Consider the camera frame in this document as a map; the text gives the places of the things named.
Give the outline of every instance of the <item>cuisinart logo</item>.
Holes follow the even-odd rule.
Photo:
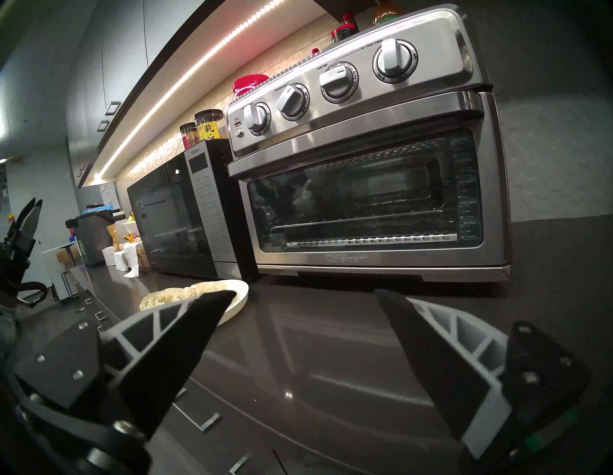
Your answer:
[[[348,263],[348,264],[366,264],[368,262],[368,256],[348,256],[347,254],[328,254],[326,256],[328,262],[334,264]]]

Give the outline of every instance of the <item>plate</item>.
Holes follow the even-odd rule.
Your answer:
[[[249,284],[242,280],[228,279],[218,281],[220,284],[226,285],[226,290],[236,292],[236,297],[232,299],[232,303],[228,306],[224,312],[224,316],[219,320],[217,326],[222,323],[226,323],[230,318],[234,317],[247,303],[247,295],[249,294]]]

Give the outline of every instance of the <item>food on plate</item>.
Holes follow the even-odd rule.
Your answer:
[[[202,294],[207,294],[210,292],[225,291],[226,289],[227,284],[224,281],[198,282],[197,284],[193,284],[182,289],[170,287],[168,289],[164,289],[163,291],[153,292],[152,294],[147,295],[140,302],[139,308],[144,310],[145,308],[151,308],[157,305],[163,305],[165,303],[178,302],[179,300],[186,300],[187,298],[192,297],[200,297]],[[236,297],[232,299],[232,303],[230,305],[233,305],[238,300],[239,297],[236,295]]]

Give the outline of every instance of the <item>function knob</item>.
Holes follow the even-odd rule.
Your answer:
[[[387,39],[375,53],[373,70],[383,82],[397,83],[408,78],[417,66],[417,52],[406,41]]]
[[[263,102],[249,104],[243,108],[245,116],[245,127],[255,135],[263,135],[270,127],[270,109]]]
[[[309,103],[308,89],[302,84],[292,84],[283,90],[276,107],[285,120],[297,121],[307,112]]]
[[[357,82],[356,68],[346,62],[333,64],[319,76],[321,94],[334,104],[349,99],[357,89]]]

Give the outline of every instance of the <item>dark countertop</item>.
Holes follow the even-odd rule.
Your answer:
[[[514,223],[513,279],[505,284],[264,277],[250,285],[244,309],[213,334],[192,378],[277,433],[364,471],[457,473],[462,446],[413,376],[372,294],[388,288],[467,311],[505,333],[518,319],[530,321],[587,363],[593,381],[579,404],[582,424],[555,449],[574,453],[586,433],[606,423],[598,405],[609,404],[613,374],[612,259],[601,231],[612,223]],[[585,235],[590,246],[579,245]],[[577,243],[551,239],[557,236]],[[107,267],[72,273],[120,319],[149,292],[196,282],[144,273],[127,279]],[[553,473],[556,463],[568,466],[550,455],[535,463]]]

